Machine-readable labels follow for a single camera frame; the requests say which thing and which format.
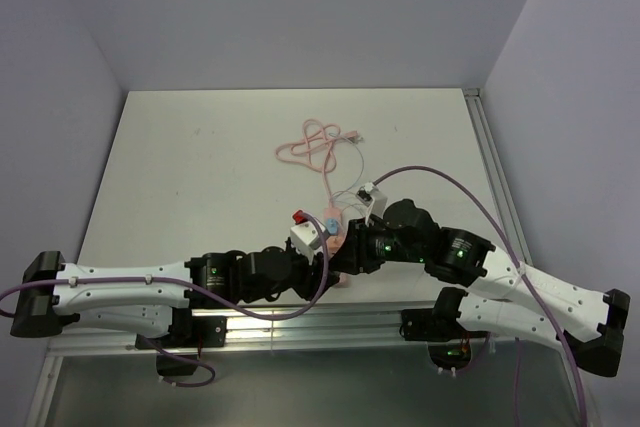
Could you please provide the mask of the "blue charger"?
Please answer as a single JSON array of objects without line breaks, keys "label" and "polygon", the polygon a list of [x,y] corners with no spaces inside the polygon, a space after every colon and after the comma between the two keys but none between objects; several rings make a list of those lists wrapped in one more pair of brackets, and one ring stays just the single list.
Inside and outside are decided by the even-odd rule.
[{"label": "blue charger", "polygon": [[338,236],[341,232],[341,224],[336,218],[327,218],[325,220],[325,227],[330,236]]}]

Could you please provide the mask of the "pink power strip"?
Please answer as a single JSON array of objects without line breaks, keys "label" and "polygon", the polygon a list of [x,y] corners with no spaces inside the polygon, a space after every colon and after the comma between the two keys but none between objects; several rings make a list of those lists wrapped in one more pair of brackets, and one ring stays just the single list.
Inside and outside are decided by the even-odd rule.
[{"label": "pink power strip", "polygon": [[342,226],[342,214],[337,207],[327,207],[323,211],[324,225],[329,234],[328,246],[331,255],[334,255],[344,243],[346,233]]}]

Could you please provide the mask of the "orange pink charger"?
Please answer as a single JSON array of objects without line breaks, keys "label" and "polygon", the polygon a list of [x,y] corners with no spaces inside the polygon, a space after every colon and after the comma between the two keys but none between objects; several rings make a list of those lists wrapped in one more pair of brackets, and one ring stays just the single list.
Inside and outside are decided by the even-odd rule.
[{"label": "orange pink charger", "polygon": [[342,234],[331,235],[327,239],[327,246],[332,255],[334,255],[343,245],[345,236]]}]

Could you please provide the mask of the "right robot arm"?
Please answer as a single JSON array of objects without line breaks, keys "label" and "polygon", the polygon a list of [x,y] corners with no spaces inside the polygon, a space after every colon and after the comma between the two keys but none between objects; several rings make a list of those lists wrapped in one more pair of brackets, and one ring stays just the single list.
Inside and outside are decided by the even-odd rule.
[{"label": "right robot arm", "polygon": [[402,312],[400,334],[407,341],[492,333],[568,351],[579,369],[600,377],[618,373],[630,305],[621,290],[599,292],[557,279],[476,234],[439,226],[409,199],[381,216],[350,221],[329,267],[370,274],[387,262],[420,264],[444,285],[432,307]]}]

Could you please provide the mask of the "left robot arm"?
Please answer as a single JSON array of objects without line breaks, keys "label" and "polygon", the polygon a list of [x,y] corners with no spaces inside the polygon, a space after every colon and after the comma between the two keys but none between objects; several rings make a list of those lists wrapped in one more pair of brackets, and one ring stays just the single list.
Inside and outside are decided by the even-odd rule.
[{"label": "left robot arm", "polygon": [[82,266],[47,251],[12,290],[18,300],[10,333],[49,338],[70,328],[104,329],[183,346],[194,336],[198,309],[238,310],[242,303],[273,302],[287,290],[313,306],[329,285],[324,256],[305,257],[291,247],[136,268]]}]

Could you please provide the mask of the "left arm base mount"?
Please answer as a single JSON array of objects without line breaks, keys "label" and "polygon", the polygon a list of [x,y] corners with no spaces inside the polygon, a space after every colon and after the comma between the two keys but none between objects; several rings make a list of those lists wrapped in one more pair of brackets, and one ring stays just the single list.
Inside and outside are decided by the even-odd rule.
[{"label": "left arm base mount", "polygon": [[[170,379],[189,377],[196,372],[196,362],[201,360],[204,348],[221,348],[225,345],[227,318],[225,316],[191,317],[171,326],[169,332],[159,338],[145,339],[137,335],[135,348],[156,353],[156,371]],[[194,355],[175,354],[175,359],[158,352],[152,345],[165,351],[170,349],[195,349]]]}]

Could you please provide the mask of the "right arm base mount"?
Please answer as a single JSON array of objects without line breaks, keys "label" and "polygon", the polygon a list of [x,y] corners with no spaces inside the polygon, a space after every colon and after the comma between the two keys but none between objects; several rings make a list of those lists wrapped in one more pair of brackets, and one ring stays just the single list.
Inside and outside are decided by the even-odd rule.
[{"label": "right arm base mount", "polygon": [[432,308],[404,309],[399,335],[407,342],[425,342],[430,360],[442,370],[469,367],[489,347],[489,333],[469,331],[455,320],[437,317]]}]

